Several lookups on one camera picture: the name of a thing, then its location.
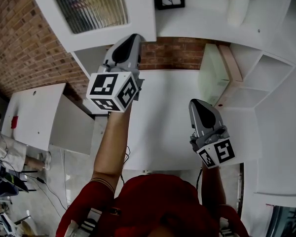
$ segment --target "black cable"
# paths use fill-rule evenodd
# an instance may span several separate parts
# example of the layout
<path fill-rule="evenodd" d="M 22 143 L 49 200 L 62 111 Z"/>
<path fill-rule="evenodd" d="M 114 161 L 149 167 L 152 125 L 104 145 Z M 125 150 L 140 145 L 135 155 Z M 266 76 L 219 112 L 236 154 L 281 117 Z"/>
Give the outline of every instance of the black cable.
<path fill-rule="evenodd" d="M 46 194 L 46 192 L 45 192 L 45 191 L 44 191 L 44 190 L 38 185 L 38 183 L 37 183 L 35 180 L 33 180 L 33 181 L 34 181 L 34 182 L 36 183 L 36 185 L 41 189 L 41 191 L 44 192 L 45 196 L 48 198 L 48 200 L 50 201 L 50 203 L 52 204 L 52 206 L 55 208 L 55 210 L 56 210 L 58 216 L 61 218 L 61 216 L 60 216 L 60 214 L 58 213 L 56 207 L 54 206 L 53 202 L 50 200 L 50 198 L 49 198 L 49 196 Z"/>
<path fill-rule="evenodd" d="M 130 148 L 129 148 L 129 146 L 127 146 L 127 148 L 128 148 L 128 150 L 129 150 L 129 154 L 125 152 L 125 154 L 126 154 L 126 158 L 125 158 L 125 160 L 124 160 L 124 164 L 123 164 L 123 166 L 124 166 L 125 163 L 128 161 L 128 159 L 129 159 L 129 155 L 130 155 Z M 124 178 L 123 178 L 123 174 L 122 174 L 122 173 L 120 174 L 120 178 L 121 178 L 121 180 L 122 180 L 122 182 L 123 182 L 123 185 L 124 185 L 124 184 L 125 184 L 125 181 L 124 181 Z"/>
<path fill-rule="evenodd" d="M 42 184 L 44 184 L 44 185 L 46 185 L 46 187 L 48 188 L 48 190 L 59 200 L 59 203 L 61 204 L 61 206 L 63 207 L 63 209 L 66 211 L 66 208 L 63 206 L 63 204 L 61 203 L 61 200 L 60 200 L 60 198 L 55 194 L 55 193 L 53 193 L 51 190 L 50 190 L 50 188 L 49 188 L 49 186 L 45 183 L 45 181 L 43 180 L 43 179 L 41 179 L 41 178 L 39 178 L 39 177 L 34 177 L 34 176 L 29 176 L 29 175 L 27 175 L 26 173 L 20 173 L 20 174 L 23 174 L 23 175 L 26 175 L 26 176 L 28 176 L 28 177 L 30 177 L 30 178 L 32 178 L 32 179 L 36 179 L 36 180 L 38 180 L 40 183 L 42 183 Z"/>
<path fill-rule="evenodd" d="M 65 184 L 65 198 L 66 198 L 66 205 L 67 205 L 67 209 L 69 208 L 68 206 L 68 201 L 67 201 L 67 188 L 66 188 L 66 170 L 65 170 L 65 153 L 64 153 L 64 161 L 63 161 L 63 164 L 64 164 L 64 184 Z"/>
<path fill-rule="evenodd" d="M 6 156 L 7 156 L 8 153 L 9 153 L 9 148 L 8 148 L 8 145 L 7 145 L 7 143 L 6 143 L 5 139 L 4 139 L 4 137 L 3 137 L 2 134 L 1 134 L 1 131 L 0 131 L 0 137 L 1 137 L 1 139 L 3 140 L 3 142 L 5 143 L 5 151 L 6 151 L 5 156 L 4 156 L 4 157 L 0 157 L 0 159 L 4 159 L 4 158 L 6 158 Z"/>
<path fill-rule="evenodd" d="M 0 160 L 0 162 L 4 162 L 4 163 L 8 164 L 9 166 L 12 167 L 13 171 L 14 171 L 15 173 L 17 173 L 16 170 L 15 170 L 15 168 L 14 168 L 10 163 L 8 163 L 7 161 L 5 161 L 5 160 Z"/>
<path fill-rule="evenodd" d="M 203 169 L 201 168 L 201 170 L 199 171 L 198 177 L 197 177 L 197 181 L 196 181 L 196 190 L 198 191 L 198 182 L 199 182 L 199 178 L 201 177 L 201 174 L 203 172 Z"/>

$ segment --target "white bottle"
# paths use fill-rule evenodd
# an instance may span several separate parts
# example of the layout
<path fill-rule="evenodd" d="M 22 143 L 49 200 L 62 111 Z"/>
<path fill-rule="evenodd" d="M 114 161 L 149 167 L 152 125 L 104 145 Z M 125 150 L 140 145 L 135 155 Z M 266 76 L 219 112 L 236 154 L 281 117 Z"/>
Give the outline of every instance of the white bottle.
<path fill-rule="evenodd" d="M 229 25 L 239 27 L 244 21 L 250 0 L 230 0 L 227 11 L 227 21 Z"/>

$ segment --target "tile floor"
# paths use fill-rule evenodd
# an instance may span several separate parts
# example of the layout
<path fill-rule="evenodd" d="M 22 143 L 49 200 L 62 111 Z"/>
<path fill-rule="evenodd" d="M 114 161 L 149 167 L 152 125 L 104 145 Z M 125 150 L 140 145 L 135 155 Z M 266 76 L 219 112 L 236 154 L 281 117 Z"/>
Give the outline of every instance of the tile floor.
<path fill-rule="evenodd" d="M 104 132 L 107 118 L 97 118 L 100 126 L 95 126 L 94 135 Z M 52 154 L 52 165 L 50 171 L 32 174 L 32 176 L 39 176 L 46 181 L 51 191 L 57 194 L 61 203 L 65 208 L 70 205 L 72 201 L 79 194 L 81 189 L 90 180 L 93 162 L 97 149 L 99 147 L 100 136 L 93 136 L 91 155 L 82 155 L 73 152 L 60 150 L 55 147 L 50 147 Z M 36 157 L 39 150 L 29 149 L 29 155 Z M 180 171 L 180 177 L 183 180 L 196 185 L 196 179 L 199 169 Z M 132 177 L 141 175 L 141 171 L 124 170 L 123 177 L 127 181 Z M 239 179 L 239 165 L 226 166 L 221 168 L 222 182 L 226 193 L 227 203 L 236 208 L 238 195 L 238 179 Z M 44 184 L 36 183 L 27 177 L 28 187 L 37 189 L 36 192 L 20 193 L 18 196 L 11 197 L 13 205 L 11 209 L 11 219 L 13 221 L 19 220 L 27 215 L 31 218 L 26 220 L 34 229 L 36 234 L 48 234 L 55 236 L 61 216 L 65 210 L 61 206 L 58 199 L 47 189 Z M 122 188 L 122 181 L 119 180 L 116 194 L 118 196 Z"/>

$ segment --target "white table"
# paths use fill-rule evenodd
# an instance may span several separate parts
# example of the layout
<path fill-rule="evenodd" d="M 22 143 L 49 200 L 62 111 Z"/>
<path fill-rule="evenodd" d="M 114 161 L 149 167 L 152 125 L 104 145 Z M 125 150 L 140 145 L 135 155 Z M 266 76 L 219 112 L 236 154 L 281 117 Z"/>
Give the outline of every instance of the white table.
<path fill-rule="evenodd" d="M 63 95 L 65 83 L 16 92 L 12 95 L 2 134 L 48 151 L 49 145 L 90 154 L 94 120 Z M 17 126 L 11 121 L 18 116 Z"/>
<path fill-rule="evenodd" d="M 201 158 L 193 151 L 188 104 L 202 99 L 198 90 L 198 71 L 141 71 L 145 79 L 139 101 L 133 102 L 128 146 L 131 150 L 124 169 L 198 169 Z M 256 116 L 253 111 L 225 109 L 224 124 L 233 138 L 237 164 L 261 156 Z"/>

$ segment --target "red object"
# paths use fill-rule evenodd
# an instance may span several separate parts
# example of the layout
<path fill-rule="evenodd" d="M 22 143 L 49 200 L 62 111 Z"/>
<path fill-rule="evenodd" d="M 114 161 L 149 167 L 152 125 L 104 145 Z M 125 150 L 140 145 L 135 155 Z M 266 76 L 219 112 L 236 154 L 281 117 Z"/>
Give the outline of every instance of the red object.
<path fill-rule="evenodd" d="M 211 214 L 199 204 L 194 186 L 171 175 L 134 177 L 116 199 L 104 180 L 91 181 L 62 217 L 56 237 L 65 235 L 71 220 L 83 223 L 90 208 L 102 211 L 96 237 L 148 236 L 160 222 L 167 222 L 178 236 L 218 237 L 220 217 L 228 219 L 240 237 L 249 237 L 232 207 L 222 205 Z"/>
<path fill-rule="evenodd" d="M 15 129 L 16 125 L 18 124 L 18 118 L 19 116 L 14 116 L 12 121 L 11 121 L 11 129 Z"/>

